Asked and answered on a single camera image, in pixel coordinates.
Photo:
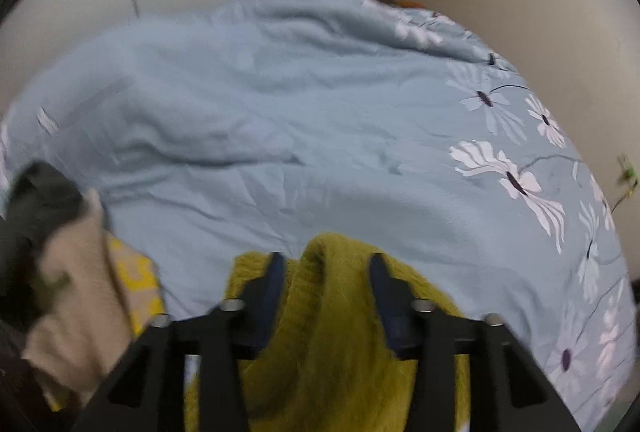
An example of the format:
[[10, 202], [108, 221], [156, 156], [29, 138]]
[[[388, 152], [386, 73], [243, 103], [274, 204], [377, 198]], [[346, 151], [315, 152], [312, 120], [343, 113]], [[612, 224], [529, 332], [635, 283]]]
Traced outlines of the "beige sweater with yellow pattern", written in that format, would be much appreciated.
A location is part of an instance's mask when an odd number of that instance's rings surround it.
[[23, 352], [57, 412], [84, 406], [130, 342], [165, 311], [154, 263], [103, 224], [97, 191], [47, 240], [37, 262], [43, 314]]

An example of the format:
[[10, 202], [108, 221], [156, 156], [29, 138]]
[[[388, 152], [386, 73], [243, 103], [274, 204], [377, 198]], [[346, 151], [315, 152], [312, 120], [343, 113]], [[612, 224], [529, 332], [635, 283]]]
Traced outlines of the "olive green knit sweater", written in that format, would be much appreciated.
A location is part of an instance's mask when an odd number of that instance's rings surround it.
[[404, 430], [416, 365], [386, 346], [369, 282], [375, 251], [324, 233], [286, 263], [269, 344], [240, 365], [250, 430]]

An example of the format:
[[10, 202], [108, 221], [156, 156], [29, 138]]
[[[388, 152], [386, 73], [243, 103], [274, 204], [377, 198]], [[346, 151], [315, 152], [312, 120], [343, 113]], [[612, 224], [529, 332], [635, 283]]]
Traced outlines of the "black hooded sweatshirt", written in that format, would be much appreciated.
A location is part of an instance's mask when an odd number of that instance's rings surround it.
[[42, 315], [36, 260], [47, 239], [77, 219], [82, 195], [76, 184], [43, 161], [26, 167], [12, 183], [1, 218], [1, 429], [67, 431], [75, 414], [49, 407], [36, 372], [22, 357], [26, 334]]

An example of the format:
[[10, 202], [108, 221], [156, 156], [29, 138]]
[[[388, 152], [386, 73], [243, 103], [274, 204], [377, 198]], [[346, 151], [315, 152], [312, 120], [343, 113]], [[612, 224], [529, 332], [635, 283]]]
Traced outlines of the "light blue floral duvet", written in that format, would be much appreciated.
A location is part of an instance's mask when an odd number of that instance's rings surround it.
[[2, 182], [35, 160], [101, 194], [172, 316], [212, 307], [240, 253], [334, 232], [502, 315], [582, 430], [634, 365], [599, 185], [516, 69], [441, 14], [266, 0], [110, 30], [12, 104]]

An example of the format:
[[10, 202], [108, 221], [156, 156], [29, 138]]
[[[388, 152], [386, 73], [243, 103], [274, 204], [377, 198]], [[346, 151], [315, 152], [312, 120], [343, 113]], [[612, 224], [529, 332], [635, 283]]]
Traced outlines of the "white wall socket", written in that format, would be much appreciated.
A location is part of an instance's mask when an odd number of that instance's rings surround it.
[[620, 154], [617, 157], [618, 166], [620, 166], [620, 174], [617, 177], [616, 185], [622, 190], [620, 191], [620, 197], [615, 200], [610, 210], [614, 213], [624, 201], [631, 199], [634, 193], [639, 189], [639, 174], [634, 169], [634, 164], [626, 154]]

